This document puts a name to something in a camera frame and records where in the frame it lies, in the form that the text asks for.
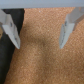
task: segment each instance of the brown carpet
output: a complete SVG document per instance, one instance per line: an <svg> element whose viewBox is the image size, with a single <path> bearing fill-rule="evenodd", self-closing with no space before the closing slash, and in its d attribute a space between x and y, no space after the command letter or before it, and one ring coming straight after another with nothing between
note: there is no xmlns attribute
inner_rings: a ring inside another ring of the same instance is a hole
<svg viewBox="0 0 84 84"><path fill-rule="evenodd" d="M84 20L59 49L61 25L72 10L25 9L21 48L15 50L5 84L84 84Z"/></svg>

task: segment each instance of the speckled brown surface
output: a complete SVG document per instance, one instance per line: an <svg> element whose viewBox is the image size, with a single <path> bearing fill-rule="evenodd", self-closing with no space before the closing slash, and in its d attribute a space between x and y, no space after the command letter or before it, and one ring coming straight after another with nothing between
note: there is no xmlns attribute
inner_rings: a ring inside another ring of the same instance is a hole
<svg viewBox="0 0 84 84"><path fill-rule="evenodd" d="M61 24L73 8L25 9L21 49L5 84L84 84L84 20L59 49Z"/></svg>

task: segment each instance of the black fabric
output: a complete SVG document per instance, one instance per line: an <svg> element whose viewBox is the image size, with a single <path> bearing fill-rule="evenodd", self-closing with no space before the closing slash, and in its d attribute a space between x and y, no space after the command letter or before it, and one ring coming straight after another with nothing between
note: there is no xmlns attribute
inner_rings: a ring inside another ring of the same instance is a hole
<svg viewBox="0 0 84 84"><path fill-rule="evenodd" d="M14 24L17 26L18 33L20 33L24 20L24 9L4 9L3 11L11 14ZM4 84L5 82L14 50L15 46L9 37L3 33L0 39L0 84Z"/></svg>

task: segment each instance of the black object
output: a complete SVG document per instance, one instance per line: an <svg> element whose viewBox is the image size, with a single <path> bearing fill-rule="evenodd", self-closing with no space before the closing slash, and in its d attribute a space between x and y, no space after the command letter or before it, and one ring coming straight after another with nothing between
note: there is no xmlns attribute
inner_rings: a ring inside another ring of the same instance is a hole
<svg viewBox="0 0 84 84"><path fill-rule="evenodd" d="M3 11L7 14L11 14L18 33L20 33L24 20L24 9L4 9ZM5 82L14 50L15 46L9 37L3 33L0 39L0 84L4 84Z"/></svg>

